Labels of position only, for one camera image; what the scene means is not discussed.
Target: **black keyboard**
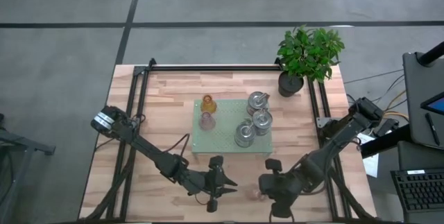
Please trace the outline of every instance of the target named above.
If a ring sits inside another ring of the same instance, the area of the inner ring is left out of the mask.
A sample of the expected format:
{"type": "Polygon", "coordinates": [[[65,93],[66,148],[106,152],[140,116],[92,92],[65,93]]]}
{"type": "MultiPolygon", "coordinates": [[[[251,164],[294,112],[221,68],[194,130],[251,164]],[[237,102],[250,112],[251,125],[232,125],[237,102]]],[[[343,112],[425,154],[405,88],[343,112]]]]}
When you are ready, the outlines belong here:
{"type": "Polygon", "coordinates": [[[444,210],[444,169],[391,171],[391,177],[407,213],[444,210]]]}

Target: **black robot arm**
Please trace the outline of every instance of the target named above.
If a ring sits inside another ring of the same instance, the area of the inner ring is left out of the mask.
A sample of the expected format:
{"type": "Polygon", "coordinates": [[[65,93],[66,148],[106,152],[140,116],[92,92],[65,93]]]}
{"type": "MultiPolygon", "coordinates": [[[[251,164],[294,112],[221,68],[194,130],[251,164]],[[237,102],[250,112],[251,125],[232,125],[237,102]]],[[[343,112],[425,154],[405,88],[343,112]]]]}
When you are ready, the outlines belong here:
{"type": "Polygon", "coordinates": [[[138,120],[128,118],[126,113],[117,107],[105,106],[91,121],[91,126],[102,135],[124,141],[147,156],[164,177],[182,185],[189,196],[201,191],[208,193],[210,195],[210,201],[207,203],[209,212],[216,211],[218,197],[224,193],[236,191],[236,189],[224,188],[225,184],[232,186],[237,186],[237,184],[228,179],[223,172],[223,157],[213,157],[210,160],[208,172],[188,169],[189,162],[182,155],[161,151],[141,137],[137,132],[138,120]]]}
{"type": "MultiPolygon", "coordinates": [[[[302,192],[310,193],[318,187],[330,173],[333,158],[357,134],[377,127],[382,115],[383,112],[375,104],[367,98],[360,98],[349,108],[347,116],[339,121],[331,120],[321,130],[321,138],[326,141],[324,147],[303,156],[286,173],[280,172],[282,165],[279,160],[266,160],[266,168],[273,170],[273,174],[263,174],[259,177],[259,190],[275,201],[271,206],[272,215],[280,218],[291,217],[290,206],[296,198],[302,192]]],[[[362,209],[355,205],[354,210],[361,212],[362,209]]]]}

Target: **gray concrete floor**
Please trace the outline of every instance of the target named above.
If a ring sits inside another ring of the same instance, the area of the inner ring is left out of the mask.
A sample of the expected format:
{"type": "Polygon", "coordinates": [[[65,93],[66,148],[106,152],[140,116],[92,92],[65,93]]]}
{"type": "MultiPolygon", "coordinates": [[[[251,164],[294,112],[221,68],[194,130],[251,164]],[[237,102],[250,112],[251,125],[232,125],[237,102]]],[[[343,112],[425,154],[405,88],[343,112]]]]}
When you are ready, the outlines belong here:
{"type": "MultiPolygon", "coordinates": [[[[131,0],[0,0],[0,23],[125,22],[131,0]]],[[[139,0],[135,21],[444,20],[442,0],[139,0]]],[[[270,63],[287,28],[132,29],[124,64],[270,63]]],[[[442,26],[335,28],[345,89],[374,99],[402,72],[401,56],[443,41],[442,26]]],[[[12,132],[56,145],[33,158],[14,223],[76,219],[123,29],[0,28],[0,112],[12,132]]],[[[400,83],[378,105],[385,108],[400,83]]],[[[407,113],[407,105],[396,108],[407,113]]],[[[397,162],[393,151],[381,164],[397,162]]],[[[378,215],[399,219],[388,171],[370,178],[378,215]]]]}

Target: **green mat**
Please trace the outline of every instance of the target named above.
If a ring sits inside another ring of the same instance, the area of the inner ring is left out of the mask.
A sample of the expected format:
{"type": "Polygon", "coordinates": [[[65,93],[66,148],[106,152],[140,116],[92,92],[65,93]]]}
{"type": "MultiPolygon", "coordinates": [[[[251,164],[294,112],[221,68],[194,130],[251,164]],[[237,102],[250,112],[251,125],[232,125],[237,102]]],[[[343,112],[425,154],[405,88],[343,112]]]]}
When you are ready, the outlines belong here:
{"type": "Polygon", "coordinates": [[[236,127],[247,117],[247,100],[219,99],[217,111],[212,115],[216,120],[216,127],[212,130],[201,130],[199,119],[202,114],[200,103],[194,101],[193,114],[193,153],[272,153],[271,131],[264,136],[257,136],[254,143],[248,148],[242,148],[234,141],[236,127]]]}

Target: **wooden tabletop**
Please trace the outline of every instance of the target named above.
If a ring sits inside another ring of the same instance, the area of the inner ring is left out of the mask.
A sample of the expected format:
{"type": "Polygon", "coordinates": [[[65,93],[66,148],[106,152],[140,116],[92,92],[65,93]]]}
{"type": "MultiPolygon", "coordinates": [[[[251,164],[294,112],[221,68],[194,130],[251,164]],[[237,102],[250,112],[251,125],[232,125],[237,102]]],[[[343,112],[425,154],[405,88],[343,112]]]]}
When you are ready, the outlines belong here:
{"type": "MultiPolygon", "coordinates": [[[[134,65],[116,66],[108,105],[126,109],[133,67],[134,65]]],[[[144,104],[146,121],[141,126],[140,135],[165,150],[185,133],[191,134],[194,99],[200,99],[204,94],[211,94],[216,100],[247,99],[252,92],[266,92],[271,95],[269,103],[273,115],[271,158],[281,160],[284,171],[287,171],[304,154],[316,150],[318,140],[307,81],[297,94],[284,98],[278,93],[279,74],[279,71],[150,72],[144,104]]],[[[138,82],[133,114],[137,110],[140,85],[138,82]]],[[[322,116],[321,97],[316,85],[315,87],[322,116]]],[[[333,68],[332,79],[325,82],[325,88],[332,116],[345,116],[348,102],[338,67],[333,68]]],[[[107,138],[100,136],[98,145],[106,140],[107,138]]],[[[111,141],[96,151],[80,217],[91,213],[110,188],[118,146],[118,141],[111,141]]],[[[171,152],[179,153],[181,149],[182,144],[171,152]]],[[[188,146],[184,157],[189,160],[189,169],[208,171],[211,155],[194,157],[188,146]]],[[[360,152],[354,144],[350,144],[340,154],[340,158],[348,188],[364,209],[375,216],[360,152]]],[[[160,175],[154,163],[138,153],[127,221],[268,221],[273,201],[255,196],[258,177],[263,173],[270,173],[265,169],[265,159],[262,155],[224,155],[225,174],[239,185],[238,192],[219,198],[217,212],[210,214],[206,212],[206,206],[197,203],[193,196],[188,196],[180,185],[172,184],[160,175]]],[[[337,189],[335,194],[341,212],[337,189]]],[[[208,195],[200,193],[197,199],[206,203],[208,195]]],[[[120,200],[117,202],[116,213],[119,213],[120,200]]],[[[291,209],[296,221],[331,220],[325,191],[315,196],[299,196],[291,209]]]]}

